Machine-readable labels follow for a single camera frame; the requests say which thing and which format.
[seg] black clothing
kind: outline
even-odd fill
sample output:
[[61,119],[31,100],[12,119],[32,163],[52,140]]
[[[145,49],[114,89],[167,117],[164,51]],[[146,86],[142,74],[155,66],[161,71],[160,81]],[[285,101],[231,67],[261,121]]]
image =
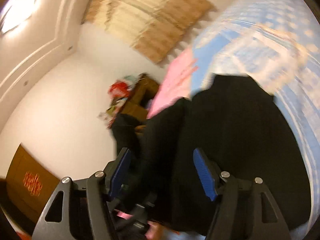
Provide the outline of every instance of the black clothing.
[[124,202],[160,192],[152,218],[174,230],[206,235],[215,211],[193,163],[195,148],[236,178],[261,177],[290,230],[309,219],[309,179],[295,137],[272,96],[250,77],[217,75],[192,101],[179,99],[149,119],[142,141],[139,179]]

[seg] light blue fabric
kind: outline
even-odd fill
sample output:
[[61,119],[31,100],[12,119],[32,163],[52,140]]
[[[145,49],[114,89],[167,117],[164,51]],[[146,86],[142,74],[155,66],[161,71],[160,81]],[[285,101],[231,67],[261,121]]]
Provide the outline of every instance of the light blue fabric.
[[305,236],[320,212],[319,48],[320,26],[303,0],[238,0],[192,47],[199,68],[192,75],[193,94],[219,73],[250,75],[275,95],[310,180],[310,220],[292,231],[294,239]]
[[177,234],[171,230],[164,229],[161,240],[205,240],[205,236],[198,235],[194,232],[180,232]]

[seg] white wall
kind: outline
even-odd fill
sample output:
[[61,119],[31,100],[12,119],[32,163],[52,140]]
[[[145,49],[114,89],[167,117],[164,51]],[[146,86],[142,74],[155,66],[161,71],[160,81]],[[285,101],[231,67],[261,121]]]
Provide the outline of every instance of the white wall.
[[147,72],[161,82],[165,75],[163,68],[92,23],[82,25],[78,51],[93,62],[104,66],[115,78]]
[[36,0],[31,17],[0,33],[0,132],[31,87],[76,51],[88,1]]
[[88,177],[114,157],[114,142],[97,118],[114,81],[102,65],[79,53],[47,73],[18,104],[0,134],[0,176],[25,148],[56,176]]

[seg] red bag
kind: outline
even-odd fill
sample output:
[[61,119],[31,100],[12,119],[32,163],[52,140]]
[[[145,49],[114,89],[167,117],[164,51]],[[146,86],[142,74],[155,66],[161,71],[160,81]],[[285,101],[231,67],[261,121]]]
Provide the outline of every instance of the red bag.
[[128,91],[128,85],[122,81],[117,81],[110,86],[108,93],[112,98],[124,98],[130,95],[130,92]]

